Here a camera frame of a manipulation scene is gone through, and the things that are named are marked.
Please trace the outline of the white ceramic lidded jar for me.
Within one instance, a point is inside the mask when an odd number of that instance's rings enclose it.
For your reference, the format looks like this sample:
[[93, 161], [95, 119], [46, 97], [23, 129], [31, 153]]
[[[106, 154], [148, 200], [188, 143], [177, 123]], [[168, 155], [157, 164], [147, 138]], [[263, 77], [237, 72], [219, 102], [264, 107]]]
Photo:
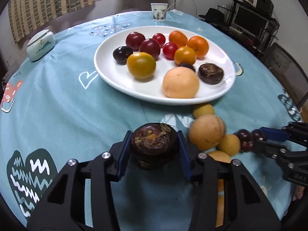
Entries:
[[35, 62], [46, 55], [55, 46], [55, 35], [50, 30], [42, 30], [35, 34], [27, 44], [27, 57]]

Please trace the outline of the black hat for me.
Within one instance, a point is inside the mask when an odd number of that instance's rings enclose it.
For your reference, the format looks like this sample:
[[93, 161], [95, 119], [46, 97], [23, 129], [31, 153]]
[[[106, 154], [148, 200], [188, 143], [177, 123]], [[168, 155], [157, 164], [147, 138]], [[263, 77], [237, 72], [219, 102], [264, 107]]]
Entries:
[[209, 24], [217, 26], [227, 25], [224, 19], [224, 13], [215, 8], [209, 8], [205, 15], [199, 15], [198, 17]]

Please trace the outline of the small yellow loquat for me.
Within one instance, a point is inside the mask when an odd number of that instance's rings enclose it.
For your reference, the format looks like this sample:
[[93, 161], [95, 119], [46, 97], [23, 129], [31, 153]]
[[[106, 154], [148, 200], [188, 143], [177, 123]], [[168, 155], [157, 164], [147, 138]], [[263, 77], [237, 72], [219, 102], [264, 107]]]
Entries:
[[194, 118], [199, 118], [205, 114], [215, 114], [215, 110], [211, 104], [202, 103], [194, 106], [192, 114]]

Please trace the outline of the left striped curtain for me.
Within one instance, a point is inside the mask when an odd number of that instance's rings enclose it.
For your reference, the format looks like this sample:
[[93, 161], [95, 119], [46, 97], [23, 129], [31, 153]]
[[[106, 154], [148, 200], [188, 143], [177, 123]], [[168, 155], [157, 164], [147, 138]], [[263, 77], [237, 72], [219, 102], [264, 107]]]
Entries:
[[8, 16], [14, 42], [53, 19], [94, 3], [95, 0], [9, 0]]

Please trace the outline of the green yellow tomato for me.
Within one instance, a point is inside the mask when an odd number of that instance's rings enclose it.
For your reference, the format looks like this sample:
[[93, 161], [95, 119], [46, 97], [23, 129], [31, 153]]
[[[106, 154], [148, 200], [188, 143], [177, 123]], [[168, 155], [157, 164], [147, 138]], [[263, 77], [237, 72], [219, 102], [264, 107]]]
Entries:
[[130, 55], [126, 61], [128, 71], [136, 79], [148, 79], [156, 70], [156, 60], [148, 53], [138, 52]]

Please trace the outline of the dark purple plum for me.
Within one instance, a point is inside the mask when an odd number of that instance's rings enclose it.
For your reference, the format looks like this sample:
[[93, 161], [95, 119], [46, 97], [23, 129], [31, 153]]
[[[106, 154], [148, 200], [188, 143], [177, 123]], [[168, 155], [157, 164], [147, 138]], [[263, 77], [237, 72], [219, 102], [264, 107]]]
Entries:
[[180, 63], [178, 66], [179, 66], [179, 67], [189, 68], [189, 69], [191, 69], [193, 72], [195, 72], [195, 68], [194, 68], [194, 66], [191, 65], [191, 64], [188, 64], [188, 63]]
[[120, 46], [113, 51], [113, 58], [118, 63], [125, 63], [130, 55], [133, 54], [129, 46]]

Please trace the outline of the pale yellow apricot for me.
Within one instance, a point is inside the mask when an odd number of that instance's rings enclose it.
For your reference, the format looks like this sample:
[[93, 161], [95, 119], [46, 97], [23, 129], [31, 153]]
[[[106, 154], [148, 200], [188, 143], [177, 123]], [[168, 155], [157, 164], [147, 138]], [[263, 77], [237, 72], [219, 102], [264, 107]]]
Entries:
[[233, 134], [226, 134], [221, 139], [217, 146], [217, 150], [222, 151], [229, 155], [230, 157], [235, 156], [239, 153], [241, 148], [241, 143], [239, 138]]

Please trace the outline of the dark purple mangosteen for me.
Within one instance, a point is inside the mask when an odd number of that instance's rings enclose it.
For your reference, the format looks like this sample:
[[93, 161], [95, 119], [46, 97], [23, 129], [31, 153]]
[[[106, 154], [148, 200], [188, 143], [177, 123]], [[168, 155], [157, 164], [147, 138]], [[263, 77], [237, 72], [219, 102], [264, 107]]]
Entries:
[[177, 132], [164, 123], [148, 123], [131, 135], [130, 151], [136, 165], [144, 170], [159, 169], [172, 161]]

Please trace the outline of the striped pepino melon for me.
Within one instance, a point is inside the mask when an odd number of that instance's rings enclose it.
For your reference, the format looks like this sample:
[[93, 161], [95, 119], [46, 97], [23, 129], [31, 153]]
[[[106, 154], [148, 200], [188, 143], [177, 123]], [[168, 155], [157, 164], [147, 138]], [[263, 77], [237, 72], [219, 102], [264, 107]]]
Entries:
[[[215, 161], [230, 163], [231, 157], [222, 151], [211, 151], [207, 153]], [[222, 173], [218, 173], [218, 199], [217, 199], [217, 215], [216, 215], [216, 227], [222, 226], [224, 221], [224, 184], [221, 177]]]

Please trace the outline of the large red tomato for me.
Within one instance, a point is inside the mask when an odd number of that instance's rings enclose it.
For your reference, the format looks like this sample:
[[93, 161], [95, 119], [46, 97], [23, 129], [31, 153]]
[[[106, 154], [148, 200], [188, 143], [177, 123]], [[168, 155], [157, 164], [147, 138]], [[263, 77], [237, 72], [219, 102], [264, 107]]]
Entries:
[[160, 45], [155, 39], [146, 39], [142, 41], [139, 51], [150, 54], [154, 59], [158, 59], [161, 52]]

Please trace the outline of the yellow orange tomato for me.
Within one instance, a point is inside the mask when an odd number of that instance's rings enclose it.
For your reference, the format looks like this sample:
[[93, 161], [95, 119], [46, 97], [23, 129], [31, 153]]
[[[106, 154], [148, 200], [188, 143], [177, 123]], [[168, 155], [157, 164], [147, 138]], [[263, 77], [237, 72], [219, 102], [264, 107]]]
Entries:
[[194, 65], [196, 62], [196, 53], [192, 48], [188, 46], [180, 47], [174, 53], [174, 61], [177, 65], [181, 63]]

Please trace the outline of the large peach apricot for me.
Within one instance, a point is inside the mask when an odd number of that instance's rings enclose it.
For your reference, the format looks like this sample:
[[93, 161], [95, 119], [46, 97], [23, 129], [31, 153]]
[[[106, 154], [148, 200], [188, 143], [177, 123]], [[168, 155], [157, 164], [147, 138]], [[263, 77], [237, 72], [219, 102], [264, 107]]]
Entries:
[[162, 90], [169, 98], [192, 99], [199, 90], [199, 79], [191, 69], [176, 67], [165, 74]]

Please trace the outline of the orange tangerine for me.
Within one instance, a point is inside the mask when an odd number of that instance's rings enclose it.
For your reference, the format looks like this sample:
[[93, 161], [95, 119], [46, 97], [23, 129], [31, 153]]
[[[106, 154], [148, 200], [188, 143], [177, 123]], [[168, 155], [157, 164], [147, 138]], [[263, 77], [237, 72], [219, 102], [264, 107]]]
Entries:
[[209, 51], [207, 40], [197, 35], [188, 40], [187, 46], [195, 51], [196, 57], [199, 59], [206, 56]]
[[188, 39], [184, 33], [174, 30], [169, 34], [169, 42], [174, 43], [178, 48], [181, 48], [187, 45]]

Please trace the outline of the dark red plum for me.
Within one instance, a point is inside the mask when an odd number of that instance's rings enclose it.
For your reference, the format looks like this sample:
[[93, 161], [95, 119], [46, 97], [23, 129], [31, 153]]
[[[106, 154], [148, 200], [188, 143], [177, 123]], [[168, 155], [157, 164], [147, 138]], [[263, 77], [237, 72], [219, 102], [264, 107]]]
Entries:
[[125, 43], [133, 51], [139, 51], [142, 42], [146, 40], [145, 36], [139, 32], [131, 32], [127, 35]]

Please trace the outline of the small red cherry tomato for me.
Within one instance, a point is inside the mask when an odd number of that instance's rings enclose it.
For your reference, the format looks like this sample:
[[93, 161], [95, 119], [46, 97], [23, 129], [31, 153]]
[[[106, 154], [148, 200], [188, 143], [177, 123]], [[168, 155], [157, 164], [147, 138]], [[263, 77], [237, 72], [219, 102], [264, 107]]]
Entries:
[[160, 48], [163, 48], [163, 46], [166, 42], [166, 38], [163, 34], [155, 33], [152, 38], [155, 39], [159, 43]]

